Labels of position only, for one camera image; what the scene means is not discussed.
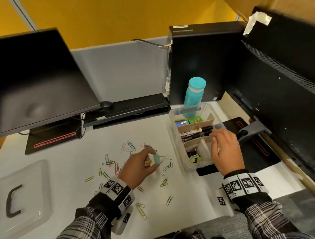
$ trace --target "computer tower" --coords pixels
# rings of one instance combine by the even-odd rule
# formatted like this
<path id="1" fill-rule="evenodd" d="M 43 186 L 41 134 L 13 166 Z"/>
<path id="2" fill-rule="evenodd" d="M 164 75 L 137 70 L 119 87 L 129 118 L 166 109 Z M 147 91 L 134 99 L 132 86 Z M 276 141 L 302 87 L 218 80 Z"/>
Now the computer tower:
<path id="1" fill-rule="evenodd" d="M 223 77 L 241 41 L 245 23 L 218 22 L 169 27 L 166 92 L 171 105 L 183 104 L 192 77 L 202 77 L 207 85 L 203 102 L 220 100 L 224 94 Z"/>

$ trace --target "clear plastic container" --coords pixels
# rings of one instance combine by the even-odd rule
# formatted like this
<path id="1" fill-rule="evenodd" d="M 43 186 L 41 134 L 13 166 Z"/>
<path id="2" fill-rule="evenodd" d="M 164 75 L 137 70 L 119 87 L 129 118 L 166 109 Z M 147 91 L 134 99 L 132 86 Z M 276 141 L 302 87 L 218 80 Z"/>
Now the clear plastic container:
<path id="1" fill-rule="evenodd" d="M 190 141 L 188 141 L 184 145 L 184 143 L 181 140 L 181 136 L 180 136 L 180 132 L 178 131 L 178 127 L 175 124 L 175 121 L 185 119 L 183 114 L 187 115 L 187 113 L 194 113 L 194 112 L 195 112 L 195 115 L 200 116 L 203 121 L 214 119 L 214 121 L 212 123 L 213 128 L 226 129 L 226 127 L 222 123 L 221 119 L 219 118 L 219 116 L 217 115 L 217 113 L 215 112 L 213 107 L 208 103 L 201 103 L 201 104 L 198 104 L 195 106 L 176 108 L 176 109 L 172 109 L 169 112 L 169 119 L 171 121 L 171 137 L 173 138 L 173 140 L 175 142 L 175 147 L 178 151 L 180 160 L 181 160 L 183 167 L 184 167 L 184 170 L 186 172 L 191 172 L 197 168 L 205 167 L 205 166 L 212 164 L 212 161 L 201 161 L 198 163 L 191 163 L 190 162 L 188 155 L 187 155 L 187 152 L 186 152 L 185 145 L 186 145 L 186 147 L 191 147 L 191 143 L 188 144 L 190 142 Z M 196 144 L 198 144 L 200 139 L 201 138 L 195 139 Z"/>
<path id="2" fill-rule="evenodd" d="M 48 221 L 48 162 L 40 160 L 0 179 L 0 238 L 19 238 Z"/>

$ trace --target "person's left hand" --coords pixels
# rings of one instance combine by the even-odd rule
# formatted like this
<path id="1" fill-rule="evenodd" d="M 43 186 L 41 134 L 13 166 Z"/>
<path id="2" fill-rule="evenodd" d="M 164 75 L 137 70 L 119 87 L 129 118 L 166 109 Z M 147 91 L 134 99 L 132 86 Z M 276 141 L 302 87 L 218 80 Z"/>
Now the person's left hand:
<path id="1" fill-rule="evenodd" d="M 144 162 L 150 160 L 148 154 L 155 154 L 152 148 L 146 147 L 141 152 L 132 155 L 124 164 L 117 178 L 123 180 L 131 190 L 138 187 L 143 180 L 152 174 L 160 165 L 144 166 Z"/>

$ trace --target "yellow wall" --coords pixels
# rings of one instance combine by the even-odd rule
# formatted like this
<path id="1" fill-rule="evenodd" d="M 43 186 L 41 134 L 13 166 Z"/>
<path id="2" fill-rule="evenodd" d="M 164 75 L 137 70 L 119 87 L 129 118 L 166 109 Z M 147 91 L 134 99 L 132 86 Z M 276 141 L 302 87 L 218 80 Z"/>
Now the yellow wall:
<path id="1" fill-rule="evenodd" d="M 166 36 L 168 27 L 234 21 L 223 0 L 20 0 L 39 29 L 57 27 L 70 49 Z"/>
<path id="2" fill-rule="evenodd" d="M 0 0 L 0 36 L 29 30 L 9 0 Z"/>

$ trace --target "plaid shirt sleeve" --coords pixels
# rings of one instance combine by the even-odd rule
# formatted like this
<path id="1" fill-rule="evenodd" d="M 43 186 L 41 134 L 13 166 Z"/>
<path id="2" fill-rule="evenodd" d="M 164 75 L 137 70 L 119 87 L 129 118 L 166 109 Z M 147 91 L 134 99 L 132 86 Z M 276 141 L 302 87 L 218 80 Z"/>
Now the plaid shirt sleeve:
<path id="1" fill-rule="evenodd" d="M 254 239 L 314 239 L 300 232 L 282 213 L 282 205 L 276 201 L 258 203 L 245 210 L 248 229 Z"/>
<path id="2" fill-rule="evenodd" d="M 110 239 L 107 216 L 92 207 L 79 208 L 75 220 L 67 226 L 57 239 Z"/>

